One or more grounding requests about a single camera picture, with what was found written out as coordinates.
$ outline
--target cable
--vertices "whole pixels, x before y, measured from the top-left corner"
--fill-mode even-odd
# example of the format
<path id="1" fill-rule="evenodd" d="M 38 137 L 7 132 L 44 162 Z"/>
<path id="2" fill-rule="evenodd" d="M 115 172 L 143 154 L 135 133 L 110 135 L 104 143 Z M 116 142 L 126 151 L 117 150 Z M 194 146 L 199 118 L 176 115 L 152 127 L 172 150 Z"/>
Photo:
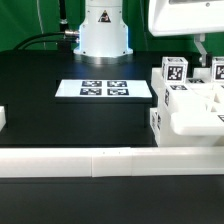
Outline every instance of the cable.
<path id="1" fill-rule="evenodd" d="M 149 45 L 147 41 L 147 33 L 145 32 L 145 13 L 144 13 L 144 0 L 140 0 L 140 8 L 141 8 L 141 18 L 142 18 L 142 25 L 143 25 L 143 33 L 144 33 L 144 40 L 145 40 L 145 46 L 146 50 L 149 50 Z"/>
<path id="2" fill-rule="evenodd" d="M 38 13 L 38 19 L 40 23 L 40 30 L 41 30 L 41 33 L 44 34 L 43 20 L 42 20 L 41 10 L 40 10 L 40 0 L 37 0 L 37 13 Z"/>
<path id="3" fill-rule="evenodd" d="M 50 36 L 59 36 L 59 35 L 64 35 L 64 32 L 54 32 L 54 33 L 44 33 L 44 34 L 39 34 L 36 36 L 32 36 L 29 37 L 27 39 L 25 39 L 24 41 L 22 41 L 21 43 L 19 43 L 18 45 L 16 45 L 14 47 L 14 50 L 19 50 L 20 47 L 22 47 L 24 44 L 27 44 L 28 42 L 35 40 L 35 39 L 39 39 L 39 38 L 43 38 L 43 37 L 50 37 Z"/>
<path id="4" fill-rule="evenodd" d="M 39 41 L 33 41 L 31 43 L 28 43 L 28 44 L 25 44 L 23 47 L 22 47 L 22 50 L 25 50 L 27 47 L 29 47 L 30 45 L 33 45 L 33 44 L 39 44 L 39 43 L 57 43 L 58 40 L 39 40 Z"/>

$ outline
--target white block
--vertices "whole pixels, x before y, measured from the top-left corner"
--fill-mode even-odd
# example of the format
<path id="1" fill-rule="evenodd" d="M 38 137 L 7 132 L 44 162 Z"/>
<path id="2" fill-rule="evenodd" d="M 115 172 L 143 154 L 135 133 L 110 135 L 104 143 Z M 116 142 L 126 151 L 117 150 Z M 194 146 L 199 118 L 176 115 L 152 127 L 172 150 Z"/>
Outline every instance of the white block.
<path id="1" fill-rule="evenodd" d="M 164 79 L 162 77 L 162 68 L 152 69 L 152 81 L 151 86 L 154 89 L 156 95 L 158 96 L 159 90 L 164 86 Z"/>
<path id="2" fill-rule="evenodd" d="M 92 157 L 92 176 L 131 176 L 132 151 L 123 149 L 99 149 Z"/>
<path id="3" fill-rule="evenodd" d="M 224 147 L 135 149 L 133 176 L 224 173 Z"/>
<path id="4" fill-rule="evenodd" d="M 0 177 L 91 177 L 90 149 L 1 149 Z"/>
<path id="5" fill-rule="evenodd" d="M 206 111 L 206 104 L 187 85 L 167 85 L 164 103 L 170 114 L 180 111 Z"/>
<path id="6" fill-rule="evenodd" d="M 224 57 L 214 57 L 212 59 L 212 80 L 214 82 L 224 82 Z"/>
<path id="7" fill-rule="evenodd" d="M 178 135 L 211 136 L 224 135 L 224 114 L 220 113 L 174 113 L 171 127 Z"/>
<path id="8" fill-rule="evenodd" d="M 164 104 L 158 108 L 159 124 L 156 125 L 155 140 L 159 147 L 222 146 L 223 137 L 206 135 L 179 135 L 171 126 L 171 116 Z"/>
<path id="9" fill-rule="evenodd" d="M 212 81 L 211 68 L 194 68 L 193 78 L 201 79 L 205 83 L 210 83 Z"/>
<path id="10" fill-rule="evenodd" d="M 183 57 L 163 57 L 162 76 L 165 83 L 184 83 L 188 62 Z"/>
<path id="11" fill-rule="evenodd" d="M 5 123 L 6 123 L 5 108 L 0 106 L 0 131 L 4 127 Z"/>

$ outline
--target white plastic part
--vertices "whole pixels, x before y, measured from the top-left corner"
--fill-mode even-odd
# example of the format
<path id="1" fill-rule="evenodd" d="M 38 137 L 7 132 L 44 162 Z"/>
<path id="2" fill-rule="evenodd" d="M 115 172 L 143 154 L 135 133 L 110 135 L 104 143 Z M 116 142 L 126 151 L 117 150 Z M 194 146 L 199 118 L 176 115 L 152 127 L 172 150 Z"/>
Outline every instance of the white plastic part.
<path id="1" fill-rule="evenodd" d="M 0 150 L 0 178 L 198 174 L 224 174 L 224 147 Z"/>
<path id="2" fill-rule="evenodd" d="M 224 114 L 220 113 L 173 113 L 170 125 L 178 135 L 224 136 Z"/>
<path id="3" fill-rule="evenodd" d="M 6 123 L 5 108 L 4 107 L 0 107 L 0 131 L 4 127 L 5 123 Z"/>
<path id="4" fill-rule="evenodd" d="M 224 83 L 212 81 L 205 68 L 195 69 L 193 79 L 167 85 L 162 69 L 152 69 L 158 107 L 150 125 L 159 147 L 224 146 Z"/>
<path id="5" fill-rule="evenodd" d="M 86 0 L 85 16 L 76 55 L 117 58 L 133 53 L 128 47 L 128 27 L 122 19 L 122 0 Z"/>
<path id="6" fill-rule="evenodd" d="M 62 80 L 55 97 L 139 97 L 152 98 L 145 80 Z"/>
<path id="7" fill-rule="evenodd" d="M 150 0 L 149 31 L 154 36 L 201 34 L 224 30 L 224 1 Z"/>

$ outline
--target black tabletop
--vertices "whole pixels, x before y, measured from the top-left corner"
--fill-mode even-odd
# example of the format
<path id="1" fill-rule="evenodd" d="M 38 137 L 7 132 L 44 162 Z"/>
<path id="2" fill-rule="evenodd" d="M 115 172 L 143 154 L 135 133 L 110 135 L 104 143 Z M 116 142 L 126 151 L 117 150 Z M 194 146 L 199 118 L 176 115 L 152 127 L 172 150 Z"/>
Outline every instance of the black tabletop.
<path id="1" fill-rule="evenodd" d="M 93 66 L 56 52 L 1 53 L 0 105 L 7 111 L 1 147 L 151 145 L 144 112 L 153 99 L 58 102 L 54 95 L 61 79 L 135 79 L 150 86 L 161 55 L 138 52 L 130 63 Z M 0 179 L 4 224 L 222 224 L 223 210 L 222 175 Z"/>
<path id="2" fill-rule="evenodd" d="M 0 147 L 154 145 L 147 113 L 155 97 L 56 98 L 55 94 L 62 79 L 145 80 L 153 92 L 152 67 L 161 66 L 164 54 L 183 56 L 137 52 L 131 62 L 91 65 L 57 51 L 0 53 L 0 105 L 7 116 Z M 190 65 L 194 55 L 184 53 Z"/>

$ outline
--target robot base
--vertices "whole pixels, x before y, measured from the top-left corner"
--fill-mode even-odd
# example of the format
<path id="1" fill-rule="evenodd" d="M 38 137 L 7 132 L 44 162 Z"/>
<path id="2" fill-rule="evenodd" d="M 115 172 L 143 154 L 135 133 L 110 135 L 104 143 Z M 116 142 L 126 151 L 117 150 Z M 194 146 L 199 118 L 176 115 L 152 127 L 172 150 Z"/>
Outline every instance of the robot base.
<path id="1" fill-rule="evenodd" d="M 76 61 L 81 61 L 89 64 L 98 64 L 98 65 L 109 65 L 109 64 L 120 64 L 125 62 L 130 62 L 133 59 L 133 54 L 126 54 L 119 57 L 90 57 L 81 54 L 74 54 Z"/>

